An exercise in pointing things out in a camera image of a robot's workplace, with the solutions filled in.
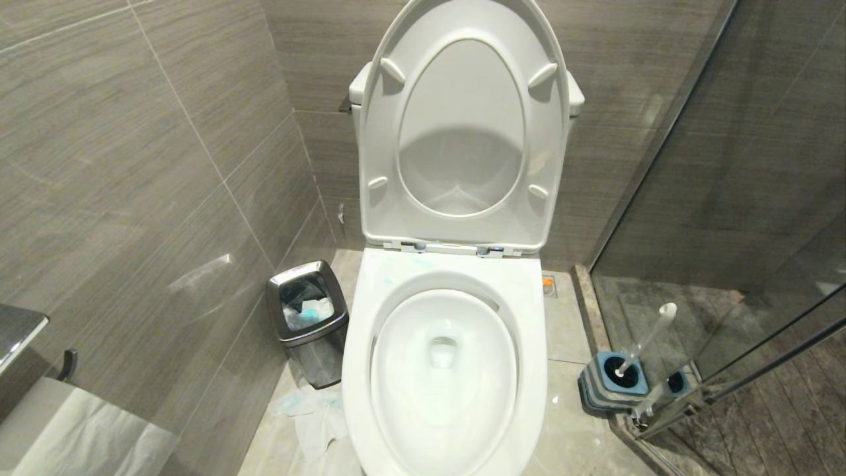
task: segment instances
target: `wall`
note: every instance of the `wall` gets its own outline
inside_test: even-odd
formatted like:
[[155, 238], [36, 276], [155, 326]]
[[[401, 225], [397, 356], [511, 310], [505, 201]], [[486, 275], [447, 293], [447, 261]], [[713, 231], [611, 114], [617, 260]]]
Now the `wall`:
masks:
[[261, 6], [3, 2], [0, 111], [0, 302], [51, 317], [0, 418], [72, 346], [182, 435], [165, 473], [237, 472], [285, 364], [263, 285], [335, 247]]
[[[399, 0], [262, 0], [291, 101], [338, 244], [361, 248], [352, 120], [337, 112], [405, 4]], [[589, 262], [609, 217], [684, 89], [728, 2], [542, 0], [587, 97], [573, 129], [547, 268]], [[344, 204], [345, 225], [334, 217]]]
[[846, 180], [843, 0], [745, 0], [596, 271], [755, 291]]

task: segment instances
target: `bathroom floor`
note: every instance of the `bathroom floor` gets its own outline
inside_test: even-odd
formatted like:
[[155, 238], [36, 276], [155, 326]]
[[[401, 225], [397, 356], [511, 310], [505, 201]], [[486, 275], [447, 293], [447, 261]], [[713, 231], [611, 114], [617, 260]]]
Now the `bathroom floor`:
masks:
[[[354, 302], [355, 280], [362, 252], [338, 250], [332, 269], [348, 304]], [[653, 472], [608, 428], [607, 420], [582, 411], [576, 380], [591, 358], [573, 282], [566, 273], [555, 277], [558, 296], [546, 297], [548, 400], [541, 438], [524, 476], [647, 475]], [[349, 438], [335, 440], [327, 452], [307, 462], [297, 441], [294, 420], [273, 410], [273, 402], [296, 389], [298, 381], [286, 366], [268, 411], [255, 432], [239, 476], [361, 476]]]

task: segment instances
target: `trash can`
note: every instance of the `trash can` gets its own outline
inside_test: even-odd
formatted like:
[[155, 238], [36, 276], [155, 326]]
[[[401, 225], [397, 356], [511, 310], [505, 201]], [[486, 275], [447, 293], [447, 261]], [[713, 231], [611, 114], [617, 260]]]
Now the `trash can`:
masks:
[[316, 389], [341, 381], [349, 314], [325, 261], [291, 268], [267, 281], [267, 310], [277, 337]]

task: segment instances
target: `toilet bowl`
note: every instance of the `toilet bowl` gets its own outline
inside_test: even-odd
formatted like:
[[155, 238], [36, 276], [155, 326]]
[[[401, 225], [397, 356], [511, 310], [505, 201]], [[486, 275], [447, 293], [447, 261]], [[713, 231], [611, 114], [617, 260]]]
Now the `toilet bowl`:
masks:
[[342, 369], [361, 466], [517, 476], [546, 405], [536, 254], [584, 98], [532, 0], [412, 0], [350, 100], [371, 245]]

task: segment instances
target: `toilet seat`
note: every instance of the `toilet seat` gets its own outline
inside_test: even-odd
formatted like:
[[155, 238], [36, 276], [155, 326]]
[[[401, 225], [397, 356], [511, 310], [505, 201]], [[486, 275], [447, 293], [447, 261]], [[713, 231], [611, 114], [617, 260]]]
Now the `toilet seat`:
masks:
[[[344, 348], [342, 381], [349, 435], [365, 472], [369, 476], [520, 474], [535, 449], [547, 395], [540, 261], [368, 248], [364, 251], [359, 277]], [[465, 295], [460, 299], [475, 301], [468, 306], [477, 307], [480, 316], [489, 312], [487, 317], [498, 319], [507, 330], [506, 345], [500, 346], [502, 342], [496, 345], [503, 353], [513, 353], [514, 380], [507, 377], [506, 383], [513, 381], [514, 389], [505, 389], [511, 411], [505, 408], [504, 414], [497, 415], [499, 419], [491, 425], [494, 434], [471, 435], [478, 440], [456, 438], [450, 441], [454, 451], [442, 455], [452, 460], [426, 467], [420, 462], [438, 448], [402, 446], [410, 441], [403, 438], [413, 435], [400, 434], [396, 427], [411, 422], [411, 418], [400, 412], [386, 415], [381, 405], [389, 398], [384, 398], [383, 390], [392, 382], [380, 381], [387, 374], [373, 369], [384, 363], [377, 355], [385, 350], [380, 340], [396, 337], [390, 329], [391, 322], [403, 318], [403, 305], [414, 304], [415, 298], [427, 292], [445, 290]], [[407, 338], [397, 343], [409, 341]], [[491, 396], [476, 396], [474, 402], [478, 405], [484, 398]], [[414, 408], [412, 402], [407, 406], [408, 412]], [[386, 416], [393, 421], [386, 422]], [[462, 451], [468, 449], [475, 451], [474, 455], [462, 459]], [[450, 463], [461, 468], [454, 468]]]
[[369, 242], [537, 252], [569, 130], [558, 40], [531, 0], [413, 0], [376, 50], [360, 113]]

